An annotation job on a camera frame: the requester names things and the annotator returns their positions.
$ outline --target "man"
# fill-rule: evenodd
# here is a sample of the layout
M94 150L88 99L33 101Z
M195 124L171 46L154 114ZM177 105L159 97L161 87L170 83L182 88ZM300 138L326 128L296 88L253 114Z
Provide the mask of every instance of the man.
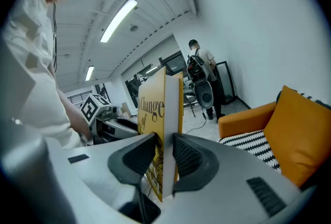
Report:
M216 67L216 62L214 60L214 56L210 53L207 49L201 49L199 46L199 43L192 39L188 43L190 47L190 53L189 56L195 55L196 50L198 49L197 56L199 56L203 62L205 63L206 67L209 71L209 78L208 81L210 82L210 85L212 86L213 90L213 96L214 96L214 108L216 112L216 121L222 116L225 116L221 113L221 90L220 90L220 84L218 80L216 79L213 70ZM209 120L213 120L213 107L210 107L207 109L207 115Z
M9 74L13 82L30 80L31 85L22 85L19 93L13 88L8 91L8 96L18 95L13 102L15 109L7 114L38 128L43 136L58 139L62 147L72 148L81 146L77 132L88 139L91 134L82 113L57 87L54 37L47 17L48 5L56 1L17 0L8 14L2 38L8 57L13 57L16 69L19 68L15 72L20 72Z

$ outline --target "ceiling light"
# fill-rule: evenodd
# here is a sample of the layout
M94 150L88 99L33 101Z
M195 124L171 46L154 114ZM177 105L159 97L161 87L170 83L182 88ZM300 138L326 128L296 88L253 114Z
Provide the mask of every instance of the ceiling light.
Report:
M155 70L157 67L150 69L149 71L147 71L145 74L150 73L151 71Z
M108 25L106 31L104 31L103 36L100 40L102 43L107 43L109 38L112 36L113 32L119 26L121 21L125 18L125 16L133 9L134 6L137 5L137 1L135 0L127 0L118 13L115 15L114 19Z
M93 70L94 70L94 66L89 66L87 74L86 74L85 81L89 81L89 79L91 78Z

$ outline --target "striped cushion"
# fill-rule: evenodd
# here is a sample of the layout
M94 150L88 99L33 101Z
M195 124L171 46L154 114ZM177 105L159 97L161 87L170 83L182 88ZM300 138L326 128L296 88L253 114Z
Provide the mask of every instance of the striped cushion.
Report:
M279 163L264 136L263 130L219 139L218 143L246 150L281 173Z

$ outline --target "floor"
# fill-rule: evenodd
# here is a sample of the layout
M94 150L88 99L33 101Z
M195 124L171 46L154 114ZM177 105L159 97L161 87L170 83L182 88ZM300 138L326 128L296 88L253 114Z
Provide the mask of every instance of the floor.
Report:
M234 102L226 106L222 106L222 113L225 115L233 114L245 110L247 110L247 108L239 100L235 100ZM187 133L192 128L199 128L203 126L203 124L205 123L205 119L203 118L201 107L199 105L196 105L193 107L193 111L195 113L195 117L193 116L190 107L184 108L183 133ZM206 110L204 109L203 111L207 117L206 124L202 128L194 129L190 131L188 134L209 139L212 141L218 141L219 133L218 133L218 124L216 122L215 111L214 111L213 120L208 120ZM151 186L149 185L146 176L142 179L141 188L144 194L146 194L147 196L149 194L148 198L151 199L155 204L157 204L158 207L161 209L161 211L166 210L166 208L171 204L171 201L173 200L173 197L169 196L165 198L163 202L160 202L157 196L151 190Z

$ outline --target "white ceiling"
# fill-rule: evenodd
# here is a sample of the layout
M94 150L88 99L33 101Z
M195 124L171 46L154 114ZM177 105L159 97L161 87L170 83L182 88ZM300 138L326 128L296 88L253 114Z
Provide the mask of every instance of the white ceiling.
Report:
M126 0L68 0L56 4L57 83L62 91L109 81L122 73L148 49L165 38L172 25L196 14L193 0L136 0L132 10L107 43L106 29ZM52 20L53 8L49 7ZM138 26L131 32L132 25ZM95 66L91 81L87 69Z

